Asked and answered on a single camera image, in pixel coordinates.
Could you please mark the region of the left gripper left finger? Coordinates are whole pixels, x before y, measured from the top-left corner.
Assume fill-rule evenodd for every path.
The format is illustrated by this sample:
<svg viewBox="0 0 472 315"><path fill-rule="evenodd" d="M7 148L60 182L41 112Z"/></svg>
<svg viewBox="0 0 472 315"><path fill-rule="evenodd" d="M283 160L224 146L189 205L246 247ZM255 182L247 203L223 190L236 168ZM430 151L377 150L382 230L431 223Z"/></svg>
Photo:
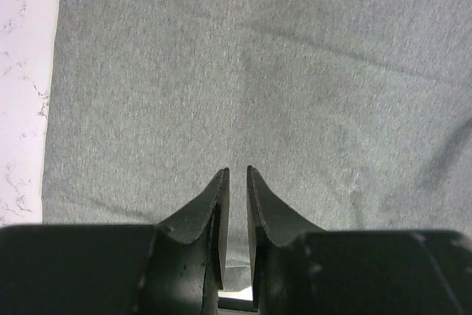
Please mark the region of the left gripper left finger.
<svg viewBox="0 0 472 315"><path fill-rule="evenodd" d="M215 314L229 170L157 224L1 229L3 314Z"/></svg>

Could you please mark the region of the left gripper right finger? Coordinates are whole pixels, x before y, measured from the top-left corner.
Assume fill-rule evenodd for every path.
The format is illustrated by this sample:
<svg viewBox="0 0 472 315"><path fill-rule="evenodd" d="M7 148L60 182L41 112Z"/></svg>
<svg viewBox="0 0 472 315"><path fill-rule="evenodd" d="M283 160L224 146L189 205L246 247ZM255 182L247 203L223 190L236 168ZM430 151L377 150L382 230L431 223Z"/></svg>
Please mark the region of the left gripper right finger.
<svg viewBox="0 0 472 315"><path fill-rule="evenodd" d="M469 314L471 240L452 230L327 231L247 169L260 314Z"/></svg>

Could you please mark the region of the grey t shirt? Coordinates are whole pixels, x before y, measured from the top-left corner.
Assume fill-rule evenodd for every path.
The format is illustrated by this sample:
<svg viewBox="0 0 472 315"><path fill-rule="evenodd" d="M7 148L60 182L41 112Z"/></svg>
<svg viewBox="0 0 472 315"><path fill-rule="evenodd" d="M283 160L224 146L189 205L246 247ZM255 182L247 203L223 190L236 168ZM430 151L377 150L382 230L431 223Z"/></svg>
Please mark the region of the grey t shirt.
<svg viewBox="0 0 472 315"><path fill-rule="evenodd" d="M246 168L326 229L471 233L471 0L60 0L43 220L159 222Z"/></svg>

